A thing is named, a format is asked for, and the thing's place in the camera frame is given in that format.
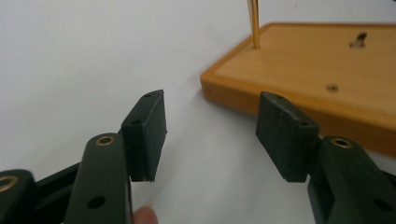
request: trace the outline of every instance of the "wooden board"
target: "wooden board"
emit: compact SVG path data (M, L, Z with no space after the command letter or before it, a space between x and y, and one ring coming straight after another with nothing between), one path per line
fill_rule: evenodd
M272 23L260 34L261 49L249 37L201 75L205 98L256 114L260 92L274 92L322 134L396 157L396 25Z

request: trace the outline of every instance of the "black mechanical linkage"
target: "black mechanical linkage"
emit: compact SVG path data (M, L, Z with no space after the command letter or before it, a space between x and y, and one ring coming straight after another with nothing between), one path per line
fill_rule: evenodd
M305 182L318 224L395 223L395 177L355 142L318 138L318 125L287 99L262 92L256 132L288 182Z
M38 182L28 171L1 172L0 224L133 223L129 178L154 181L166 132L163 91L153 91L119 133L88 142L82 163Z

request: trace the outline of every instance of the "white surface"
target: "white surface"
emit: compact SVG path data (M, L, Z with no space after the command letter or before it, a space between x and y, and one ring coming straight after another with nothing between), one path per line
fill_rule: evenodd
M392 0L260 1L261 25L396 22L395 11ZM134 208L153 203L162 224L314 223L306 184L281 178L256 120L201 93L200 74L249 30L246 0L0 1L0 171L60 171L164 89L157 180L133 183ZM396 174L396 160L374 159Z

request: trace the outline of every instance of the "brass rod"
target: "brass rod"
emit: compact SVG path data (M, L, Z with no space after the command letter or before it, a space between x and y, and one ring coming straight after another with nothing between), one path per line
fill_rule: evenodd
M247 0L250 14L250 25L253 37L253 48L260 49L260 28L259 28L259 1Z

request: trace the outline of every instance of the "screw hole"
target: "screw hole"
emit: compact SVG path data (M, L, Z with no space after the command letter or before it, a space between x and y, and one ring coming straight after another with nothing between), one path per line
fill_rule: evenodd
M114 142L115 138L113 136L103 136L96 140L96 145L100 147L108 146Z
M352 144L349 141L342 138L334 138L332 139L332 143L338 147L352 148Z
M329 84L326 86L328 92L338 92L338 86L335 84Z
M387 202L385 202L385 201L383 201L383 200L374 199L374 200L373 200L373 203L374 203L377 207L379 207L380 209L382 209L382 210L384 210L384 211L387 211L387 212L393 211L392 206L390 206L389 203L387 203Z
M102 207L106 203L106 198L104 196L96 196L88 202L88 207L91 209L96 209Z
M132 121L132 124L133 125L139 125L139 124L141 124L142 123L142 121L140 120L140 119L136 119L136 120L133 120Z

